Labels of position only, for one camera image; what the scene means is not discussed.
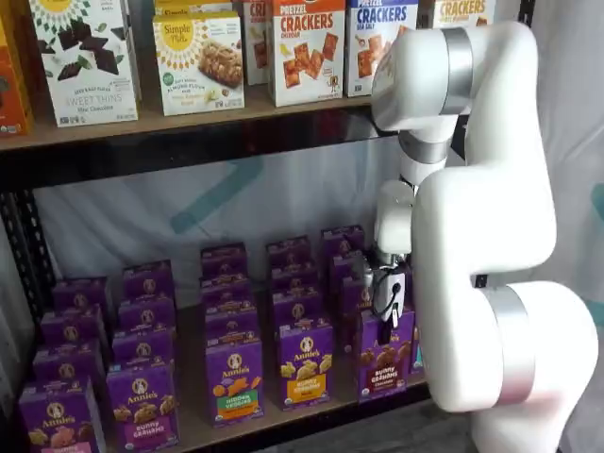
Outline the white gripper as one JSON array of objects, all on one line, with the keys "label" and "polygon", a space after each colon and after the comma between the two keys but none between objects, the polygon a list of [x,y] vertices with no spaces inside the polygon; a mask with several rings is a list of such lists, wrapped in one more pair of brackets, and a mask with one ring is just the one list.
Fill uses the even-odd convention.
[{"label": "white gripper", "polygon": [[380,325],[378,342],[388,344],[392,332],[398,327],[405,304],[407,273],[403,268],[377,269],[371,286],[373,312]]}]

